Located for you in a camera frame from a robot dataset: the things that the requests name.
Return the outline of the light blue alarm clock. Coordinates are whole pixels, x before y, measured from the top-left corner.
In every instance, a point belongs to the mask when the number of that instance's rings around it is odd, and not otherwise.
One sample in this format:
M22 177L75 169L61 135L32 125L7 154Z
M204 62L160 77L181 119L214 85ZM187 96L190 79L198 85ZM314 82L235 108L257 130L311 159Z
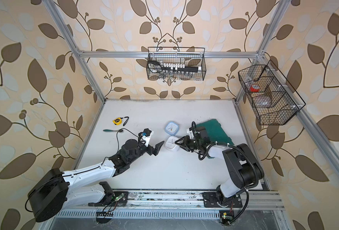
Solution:
M180 126L173 121L168 122L165 126L165 132L171 136L175 136L178 133L179 129Z

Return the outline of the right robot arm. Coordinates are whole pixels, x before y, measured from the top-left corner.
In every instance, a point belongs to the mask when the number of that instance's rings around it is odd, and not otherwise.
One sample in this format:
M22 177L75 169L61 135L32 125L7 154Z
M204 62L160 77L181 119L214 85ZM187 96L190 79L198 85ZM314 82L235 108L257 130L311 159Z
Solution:
M187 152L196 152L199 160L206 157L224 160L229 178L216 188L215 197L218 205L225 207L231 200L249 189L256 188L264 178L264 170L246 144L237 146L230 143L211 142L209 138L184 136L175 144Z

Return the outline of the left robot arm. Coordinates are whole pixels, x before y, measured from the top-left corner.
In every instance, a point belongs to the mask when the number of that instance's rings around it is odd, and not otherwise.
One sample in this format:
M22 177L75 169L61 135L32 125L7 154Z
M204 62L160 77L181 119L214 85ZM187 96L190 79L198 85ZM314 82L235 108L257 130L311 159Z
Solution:
M107 179L127 171L145 153L158 155L163 145L163 141L153 147L147 140L130 139L101 163L72 171L51 169L27 195L35 221L44 222L63 209L79 205L115 206L120 198Z

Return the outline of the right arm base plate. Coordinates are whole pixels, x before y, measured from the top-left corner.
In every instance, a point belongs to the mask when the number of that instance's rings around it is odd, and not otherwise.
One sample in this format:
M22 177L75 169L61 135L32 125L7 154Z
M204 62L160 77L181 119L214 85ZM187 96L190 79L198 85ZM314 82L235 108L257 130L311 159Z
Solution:
M239 196L224 197L221 192L202 193L206 208L242 208L242 200Z

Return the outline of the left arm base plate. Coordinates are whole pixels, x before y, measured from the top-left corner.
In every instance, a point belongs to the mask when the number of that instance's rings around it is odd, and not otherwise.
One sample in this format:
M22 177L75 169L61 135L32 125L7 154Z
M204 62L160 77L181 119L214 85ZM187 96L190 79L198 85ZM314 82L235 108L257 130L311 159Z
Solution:
M111 194L105 194L104 197L96 203L89 203L89 207L113 207L115 205L122 206L125 205L128 201L128 192L127 191L116 191Z

